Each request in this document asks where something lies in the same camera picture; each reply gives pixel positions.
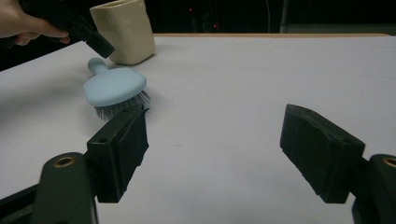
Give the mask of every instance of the brush bristles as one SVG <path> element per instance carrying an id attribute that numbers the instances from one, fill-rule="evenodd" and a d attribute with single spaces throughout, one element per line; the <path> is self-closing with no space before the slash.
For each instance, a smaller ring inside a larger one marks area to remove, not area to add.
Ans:
<path id="1" fill-rule="evenodd" d="M 139 92 L 136 96 L 132 97 L 129 100 L 120 102 L 115 105 L 107 105 L 107 106 L 96 106 L 96 114 L 102 120 L 108 120 L 113 118 L 117 113 L 121 110 L 126 109 L 132 105 L 144 105 L 150 102 L 151 98 L 145 91 Z"/>

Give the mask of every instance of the ceramic mug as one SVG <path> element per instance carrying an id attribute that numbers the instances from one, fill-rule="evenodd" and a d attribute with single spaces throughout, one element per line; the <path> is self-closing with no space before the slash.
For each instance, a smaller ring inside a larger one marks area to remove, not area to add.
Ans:
<path id="1" fill-rule="evenodd" d="M 145 61 L 155 51 L 154 36 L 144 0 L 118 0 L 91 7 L 96 28 L 115 51 L 114 63 L 132 65 Z"/>

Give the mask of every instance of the light blue hairbrush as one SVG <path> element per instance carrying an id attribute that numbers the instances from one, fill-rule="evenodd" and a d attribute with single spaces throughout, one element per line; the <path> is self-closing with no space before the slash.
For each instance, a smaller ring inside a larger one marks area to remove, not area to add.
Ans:
<path id="1" fill-rule="evenodd" d="M 149 103 L 150 97 L 144 91 L 147 80 L 134 69 L 109 69 L 99 58 L 90 59 L 88 67 L 95 76 L 84 83 L 84 92 L 101 119 L 111 119 L 131 105 Z"/>

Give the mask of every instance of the white table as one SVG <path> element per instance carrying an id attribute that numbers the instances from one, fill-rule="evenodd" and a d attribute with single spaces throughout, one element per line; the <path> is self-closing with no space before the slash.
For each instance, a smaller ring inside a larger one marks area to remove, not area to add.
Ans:
<path id="1" fill-rule="evenodd" d="M 317 111 L 395 154 L 396 38 L 156 37 L 134 66 L 148 79 L 150 147 L 101 223 L 353 223 L 325 204 L 279 147 L 286 104 Z M 0 73 L 0 198 L 38 182 L 104 125 L 85 101 L 84 43 Z"/>

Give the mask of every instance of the human hand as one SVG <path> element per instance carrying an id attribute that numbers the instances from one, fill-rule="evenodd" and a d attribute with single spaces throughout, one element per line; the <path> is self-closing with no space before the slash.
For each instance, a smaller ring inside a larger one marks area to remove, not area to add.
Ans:
<path id="1" fill-rule="evenodd" d="M 18 0 L 0 0 L 0 38 L 14 35 L 14 43 L 20 46 L 27 45 L 40 35 L 60 38 L 64 44 L 70 42 L 66 31 L 26 14 Z"/>

